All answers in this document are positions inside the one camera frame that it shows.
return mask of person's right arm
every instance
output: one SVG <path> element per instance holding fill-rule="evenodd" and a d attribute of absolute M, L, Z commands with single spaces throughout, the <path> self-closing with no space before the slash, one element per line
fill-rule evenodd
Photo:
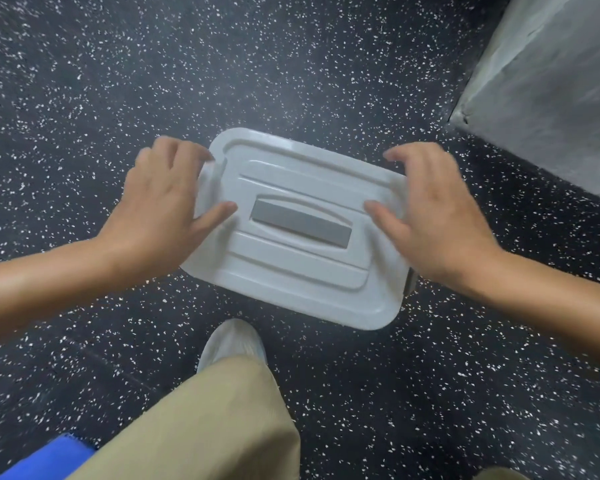
<path fill-rule="evenodd" d="M 405 165 L 406 217 L 378 202 L 366 208 L 417 272 L 600 359 L 600 283 L 501 249 L 456 161 L 438 144 L 403 144 L 385 158 Z"/>

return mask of gray wall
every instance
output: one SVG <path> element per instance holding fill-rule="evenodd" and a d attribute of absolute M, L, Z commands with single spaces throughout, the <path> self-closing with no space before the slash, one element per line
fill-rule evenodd
<path fill-rule="evenodd" d="M 600 195 L 600 0 L 512 0 L 452 122 Z"/>

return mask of white lid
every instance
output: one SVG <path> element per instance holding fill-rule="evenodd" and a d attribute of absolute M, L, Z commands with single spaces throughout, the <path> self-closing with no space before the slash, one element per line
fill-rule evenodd
<path fill-rule="evenodd" d="M 195 215 L 238 210 L 183 263 L 190 275 L 296 312 L 366 330 L 391 322 L 408 265 L 364 211 L 401 217 L 405 177 L 308 144 L 234 128 L 209 148 Z"/>

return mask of beige trousers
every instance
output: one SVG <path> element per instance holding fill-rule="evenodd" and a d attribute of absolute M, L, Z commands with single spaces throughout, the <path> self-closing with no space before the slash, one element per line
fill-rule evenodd
<path fill-rule="evenodd" d="M 300 435 L 269 368 L 222 359 L 185 381 L 70 480 L 291 480 Z"/>

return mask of white shoe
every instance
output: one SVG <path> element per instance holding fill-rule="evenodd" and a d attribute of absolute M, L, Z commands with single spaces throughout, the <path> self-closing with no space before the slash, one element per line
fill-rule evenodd
<path fill-rule="evenodd" d="M 267 355 L 258 332 L 240 318 L 227 320 L 214 330 L 200 354 L 197 372 L 232 355 L 250 355 L 267 363 Z"/>

